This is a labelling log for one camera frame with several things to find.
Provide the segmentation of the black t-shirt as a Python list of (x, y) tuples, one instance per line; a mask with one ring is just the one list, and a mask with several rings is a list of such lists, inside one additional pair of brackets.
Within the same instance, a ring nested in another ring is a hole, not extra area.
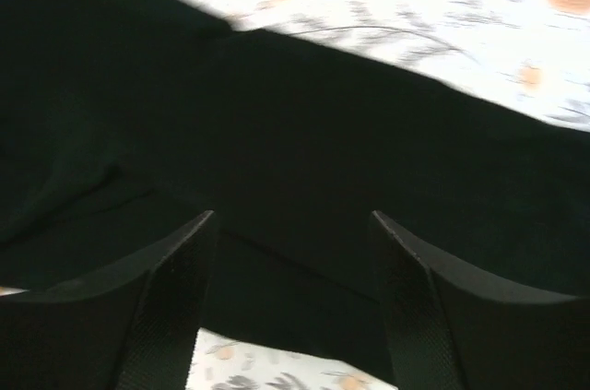
[(200, 328), (395, 385), (371, 214), (589, 300), (589, 137), (178, 0), (1, 0), (1, 282), (212, 211)]

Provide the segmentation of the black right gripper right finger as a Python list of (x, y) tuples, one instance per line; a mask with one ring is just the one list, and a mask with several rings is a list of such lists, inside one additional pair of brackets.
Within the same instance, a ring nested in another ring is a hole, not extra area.
[(589, 300), (491, 274), (371, 214), (400, 389), (586, 389)]

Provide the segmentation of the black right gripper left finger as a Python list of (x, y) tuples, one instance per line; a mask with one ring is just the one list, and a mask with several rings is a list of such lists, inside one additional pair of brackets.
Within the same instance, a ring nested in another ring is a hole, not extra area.
[(85, 276), (2, 297), (2, 388), (185, 388), (215, 248), (207, 211)]

